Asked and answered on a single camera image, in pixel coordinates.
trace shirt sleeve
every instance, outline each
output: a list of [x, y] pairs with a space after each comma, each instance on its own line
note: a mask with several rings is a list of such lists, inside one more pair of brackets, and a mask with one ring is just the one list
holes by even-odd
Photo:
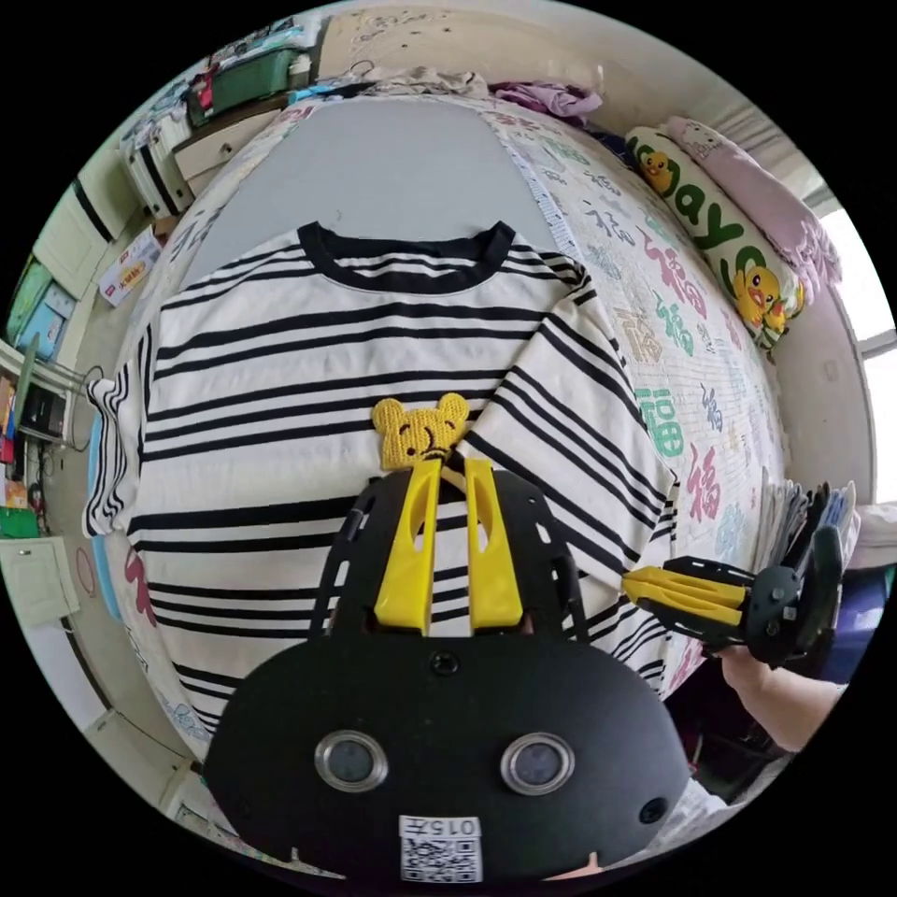
[[87, 397], [99, 418], [90, 448], [96, 459], [93, 481], [81, 520], [89, 538], [126, 530], [131, 519], [140, 481], [152, 362], [151, 324], [114, 379], [94, 380], [87, 386]]
[[462, 443], [545, 495], [580, 570], [611, 589], [674, 536], [677, 482], [651, 440], [584, 271], [542, 320]]

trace sensor eye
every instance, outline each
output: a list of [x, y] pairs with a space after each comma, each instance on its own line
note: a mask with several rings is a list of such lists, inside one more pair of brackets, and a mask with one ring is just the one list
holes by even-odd
[[560, 788], [573, 774], [574, 754], [557, 735], [530, 733], [512, 742], [502, 756], [502, 779], [518, 794], [535, 797]]
[[315, 768], [331, 788], [354, 793], [376, 788], [389, 772], [379, 743], [352, 730], [331, 732], [321, 739], [315, 748]]

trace screw hole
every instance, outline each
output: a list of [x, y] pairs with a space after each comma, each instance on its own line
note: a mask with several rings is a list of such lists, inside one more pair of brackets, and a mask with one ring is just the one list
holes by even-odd
[[437, 651], [430, 660], [430, 668], [437, 676], [452, 676], [461, 665], [450, 651]]
[[653, 801], [648, 801], [638, 814], [638, 821], [642, 825], [653, 825], [655, 822], [663, 818], [666, 813], [667, 802], [662, 797], [655, 797]]

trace bedsheet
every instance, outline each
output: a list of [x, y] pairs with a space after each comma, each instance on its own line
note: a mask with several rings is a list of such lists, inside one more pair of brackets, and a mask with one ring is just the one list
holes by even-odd
[[[578, 129], [501, 100], [431, 100], [466, 105], [482, 116], [525, 178], [558, 248], [587, 265], [603, 291], [655, 446], [681, 483], [677, 553], [749, 566], [762, 469], [772, 479], [784, 469], [775, 381], [688, 237], [639, 176]], [[188, 211], [135, 310], [122, 357], [134, 350], [153, 309], [178, 289], [240, 181], [319, 102], [285, 110]], [[122, 534], [105, 541], [135, 654], [173, 724], [201, 759], [209, 737], [156, 631], [140, 559]], [[625, 603], [615, 613], [632, 615], [625, 637], [634, 643], [640, 627], [650, 623], [640, 616], [649, 615]], [[677, 688], [698, 662], [695, 643], [668, 637], [658, 659], [661, 695]]]
[[[763, 471], [784, 477], [775, 368], [669, 208], [598, 141], [494, 99], [477, 108], [527, 179], [559, 247], [611, 309], [635, 395], [682, 484], [676, 553], [751, 569]], [[700, 664], [676, 636], [662, 694]]]

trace black and white striped shirt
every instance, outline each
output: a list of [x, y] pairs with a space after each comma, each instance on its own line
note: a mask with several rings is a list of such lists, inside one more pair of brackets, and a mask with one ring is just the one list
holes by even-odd
[[[127, 533], [210, 731], [239, 680], [303, 638], [335, 533], [383, 473], [373, 406], [446, 392], [471, 408], [459, 452], [546, 495], [599, 644], [630, 661], [662, 642], [647, 615], [614, 640], [637, 611], [620, 576], [672, 537], [676, 483], [587, 271], [502, 223], [440, 243], [313, 223], [163, 302], [134, 358], [89, 388], [102, 437], [85, 533]], [[445, 484], [434, 635], [469, 632], [465, 527]], [[658, 656], [635, 657], [643, 675]]]

